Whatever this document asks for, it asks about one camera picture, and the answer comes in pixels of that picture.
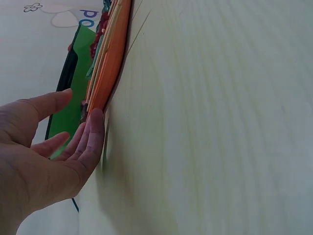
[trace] finger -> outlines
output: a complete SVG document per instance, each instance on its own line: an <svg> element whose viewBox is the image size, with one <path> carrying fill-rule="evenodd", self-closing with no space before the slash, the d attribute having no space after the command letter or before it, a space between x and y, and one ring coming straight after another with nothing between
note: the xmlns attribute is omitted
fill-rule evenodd
<svg viewBox="0 0 313 235"><path fill-rule="evenodd" d="M82 134L82 137L77 145L77 148L72 156L70 156L68 159L70 160L77 160L80 155L83 154L83 152L86 149L88 138L89 138L89 132L90 132L90 118L88 118L84 132Z"/></svg>
<svg viewBox="0 0 313 235"><path fill-rule="evenodd" d="M48 140L34 144L30 148L34 150L39 155L49 158L51 155L57 151L67 140L69 139L68 132L61 132Z"/></svg>
<svg viewBox="0 0 313 235"><path fill-rule="evenodd" d="M87 147L78 161L92 173L99 163L104 141L103 113L100 109L94 109L90 115L90 133Z"/></svg>
<svg viewBox="0 0 313 235"><path fill-rule="evenodd" d="M78 143L82 138L85 126L86 126L85 122L79 125L72 140L68 143L66 148L62 151L62 153L58 157L53 159L53 161L65 161L75 153Z"/></svg>
<svg viewBox="0 0 313 235"><path fill-rule="evenodd" d="M64 109L70 102L71 98L72 90L67 89L62 92L52 92L30 99L24 99L22 102L32 106L38 114L38 120L41 121Z"/></svg>

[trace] light wooden surface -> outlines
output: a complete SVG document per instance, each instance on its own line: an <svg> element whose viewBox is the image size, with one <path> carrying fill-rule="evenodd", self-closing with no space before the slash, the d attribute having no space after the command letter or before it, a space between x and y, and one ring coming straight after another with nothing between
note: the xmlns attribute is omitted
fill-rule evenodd
<svg viewBox="0 0 313 235"><path fill-rule="evenodd" d="M135 0L81 235L310 235L313 2Z"/></svg>

